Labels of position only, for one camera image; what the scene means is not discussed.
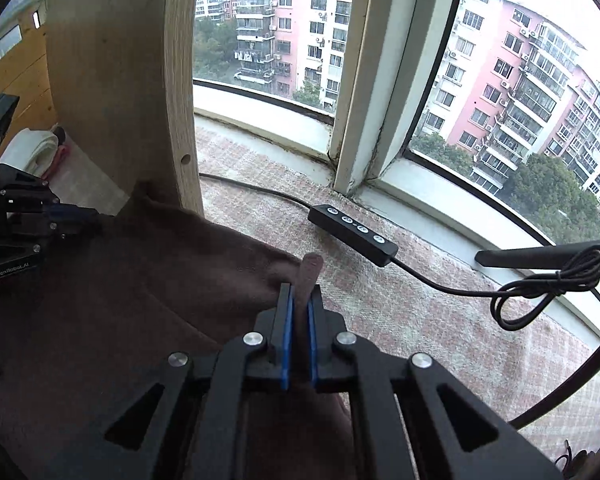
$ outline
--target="black cable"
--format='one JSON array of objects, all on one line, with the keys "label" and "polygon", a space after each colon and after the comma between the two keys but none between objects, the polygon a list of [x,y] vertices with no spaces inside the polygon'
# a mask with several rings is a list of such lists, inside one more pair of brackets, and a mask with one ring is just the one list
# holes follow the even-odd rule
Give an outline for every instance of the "black cable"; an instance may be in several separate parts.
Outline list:
[{"label": "black cable", "polygon": [[233,184],[238,187],[245,187],[246,189],[253,189],[255,191],[261,191],[263,193],[269,193],[270,195],[279,196],[280,198],[286,198],[287,200],[291,200],[291,202],[296,202],[297,204],[303,205],[307,209],[311,209],[311,204],[298,198],[297,196],[292,196],[287,193],[283,193],[282,191],[276,191],[275,189],[269,189],[267,187],[255,186],[253,184],[247,184],[246,182],[240,182],[239,180],[232,180],[225,176],[214,175],[210,173],[199,173],[200,176],[204,178],[211,178],[213,180],[219,180],[220,182],[227,182],[229,184]]},{"label": "black cable", "polygon": [[[416,279],[445,294],[471,298],[491,298],[491,317],[496,323],[513,332],[531,323],[556,297],[565,292],[585,292],[592,290],[600,281],[600,244],[589,246],[575,254],[561,270],[552,273],[532,274],[521,280],[506,283],[498,290],[460,290],[440,285],[393,257],[392,262]],[[509,298],[523,297],[542,300],[530,312],[517,319],[504,319],[502,307]]]}]

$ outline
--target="white towel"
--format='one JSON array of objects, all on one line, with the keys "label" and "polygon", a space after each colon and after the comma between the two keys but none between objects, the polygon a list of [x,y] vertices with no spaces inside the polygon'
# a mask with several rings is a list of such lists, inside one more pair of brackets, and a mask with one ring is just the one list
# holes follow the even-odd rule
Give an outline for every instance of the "white towel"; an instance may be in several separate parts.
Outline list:
[{"label": "white towel", "polygon": [[58,138],[42,130],[20,131],[0,157],[0,164],[8,164],[35,176],[42,176],[54,160]]}]

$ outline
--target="wooden panel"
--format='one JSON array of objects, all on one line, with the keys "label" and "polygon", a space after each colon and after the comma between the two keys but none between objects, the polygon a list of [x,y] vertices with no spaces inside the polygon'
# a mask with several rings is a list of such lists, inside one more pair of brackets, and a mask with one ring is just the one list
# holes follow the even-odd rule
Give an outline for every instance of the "wooden panel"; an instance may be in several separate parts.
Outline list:
[{"label": "wooden panel", "polygon": [[49,90],[49,76],[46,72],[46,56],[42,56],[4,89],[5,94],[20,97],[13,117],[19,116],[47,90]]},{"label": "wooden panel", "polygon": [[45,55],[45,35],[45,27],[31,30],[0,59],[0,92]]},{"label": "wooden panel", "polygon": [[193,0],[47,0],[46,6],[49,81],[67,133],[125,192],[150,180],[165,200],[201,214]]},{"label": "wooden panel", "polygon": [[18,117],[13,118],[11,126],[7,131],[4,141],[0,146],[0,156],[11,142],[11,139],[24,128],[31,130],[50,130],[58,122],[56,110],[51,98],[51,90],[47,89],[42,95],[39,95],[29,107],[27,107]]}]

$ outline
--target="cloth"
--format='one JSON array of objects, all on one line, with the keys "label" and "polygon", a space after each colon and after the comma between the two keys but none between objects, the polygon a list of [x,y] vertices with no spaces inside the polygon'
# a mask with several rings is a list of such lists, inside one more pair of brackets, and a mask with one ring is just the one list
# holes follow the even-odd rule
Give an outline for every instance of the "cloth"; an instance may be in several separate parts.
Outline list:
[{"label": "cloth", "polygon": [[58,138],[51,132],[24,128],[16,134],[0,157],[0,164],[42,176],[54,161]]},{"label": "cloth", "polygon": [[[0,282],[0,443],[30,479],[168,354],[249,332],[298,273],[289,254],[138,190],[103,222]],[[354,478],[337,396],[252,396],[247,442],[247,479]]]}]

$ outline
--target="metal screw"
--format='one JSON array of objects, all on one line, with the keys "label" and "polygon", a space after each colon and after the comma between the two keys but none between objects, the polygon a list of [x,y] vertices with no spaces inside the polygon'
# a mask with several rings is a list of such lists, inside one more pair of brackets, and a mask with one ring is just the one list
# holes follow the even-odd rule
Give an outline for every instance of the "metal screw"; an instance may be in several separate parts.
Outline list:
[{"label": "metal screw", "polygon": [[413,355],[411,362],[418,368],[429,368],[433,364],[433,359],[429,354],[418,352]]},{"label": "metal screw", "polygon": [[189,357],[184,352],[174,352],[167,359],[167,361],[169,361],[169,364],[174,368],[180,368],[181,366],[184,366],[185,364],[187,364],[188,360]]},{"label": "metal screw", "polygon": [[260,332],[249,332],[242,338],[245,345],[257,346],[264,341],[264,338]]},{"label": "metal screw", "polygon": [[340,332],[336,336],[336,341],[341,345],[353,345],[353,343],[356,342],[356,339],[358,339],[356,335],[351,332]]}]

